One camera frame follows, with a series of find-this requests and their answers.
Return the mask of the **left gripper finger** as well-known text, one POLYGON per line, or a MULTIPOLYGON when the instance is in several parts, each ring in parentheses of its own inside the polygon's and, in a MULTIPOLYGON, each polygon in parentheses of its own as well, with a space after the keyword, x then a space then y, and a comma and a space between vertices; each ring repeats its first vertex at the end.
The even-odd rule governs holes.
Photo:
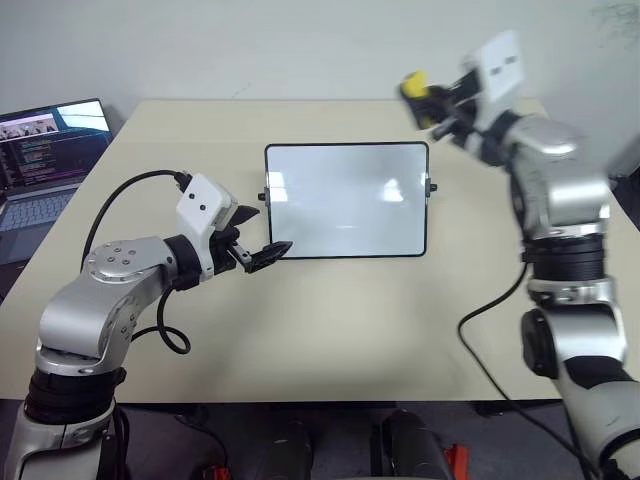
POLYGON ((242 265, 244 271, 248 274, 252 274, 277 262, 290 250, 292 246, 292 241, 277 241, 263 247, 259 251, 251 253, 239 242, 234 242, 233 255, 242 265))
POLYGON ((255 207, 239 205, 230 219, 230 225, 236 227, 259 214, 260 210, 255 207))

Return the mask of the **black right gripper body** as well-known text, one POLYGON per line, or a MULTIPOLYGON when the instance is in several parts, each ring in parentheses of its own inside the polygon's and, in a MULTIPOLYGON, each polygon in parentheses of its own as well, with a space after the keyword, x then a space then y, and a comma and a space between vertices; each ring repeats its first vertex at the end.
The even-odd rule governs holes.
POLYGON ((479 112, 477 96, 480 92, 476 69, 468 70, 448 86, 447 113, 452 121, 448 134, 454 145, 466 151, 482 149, 481 128, 476 125, 479 112))

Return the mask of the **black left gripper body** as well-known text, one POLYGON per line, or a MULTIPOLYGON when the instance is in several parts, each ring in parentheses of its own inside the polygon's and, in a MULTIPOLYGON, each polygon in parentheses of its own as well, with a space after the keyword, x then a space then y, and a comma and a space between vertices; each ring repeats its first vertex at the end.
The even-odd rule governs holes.
POLYGON ((227 226, 216 230, 210 238, 209 250, 214 265, 214 274, 219 275, 233 270, 237 264, 250 263, 249 252, 239 243, 240 232, 236 226, 227 226))

